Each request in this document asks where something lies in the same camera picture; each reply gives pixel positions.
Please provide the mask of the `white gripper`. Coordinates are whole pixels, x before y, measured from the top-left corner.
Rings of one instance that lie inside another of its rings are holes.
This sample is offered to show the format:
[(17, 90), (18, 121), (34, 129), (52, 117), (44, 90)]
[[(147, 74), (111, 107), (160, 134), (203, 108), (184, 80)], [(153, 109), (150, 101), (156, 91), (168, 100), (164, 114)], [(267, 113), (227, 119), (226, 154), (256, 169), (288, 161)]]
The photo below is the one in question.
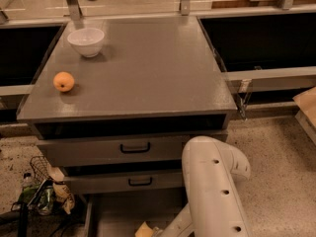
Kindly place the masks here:
[(162, 233), (163, 233), (162, 229), (160, 229), (158, 227), (154, 227), (151, 237), (160, 237)]

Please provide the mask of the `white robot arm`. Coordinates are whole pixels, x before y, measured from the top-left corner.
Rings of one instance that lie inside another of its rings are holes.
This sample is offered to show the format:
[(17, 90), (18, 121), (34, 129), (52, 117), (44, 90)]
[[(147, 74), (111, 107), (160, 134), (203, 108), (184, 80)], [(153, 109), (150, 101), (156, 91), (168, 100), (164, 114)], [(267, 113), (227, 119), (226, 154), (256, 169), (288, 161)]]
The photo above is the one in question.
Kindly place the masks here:
[(197, 136), (183, 149), (182, 169), (188, 203), (152, 237), (253, 237), (235, 184), (250, 178), (250, 164), (238, 148)]

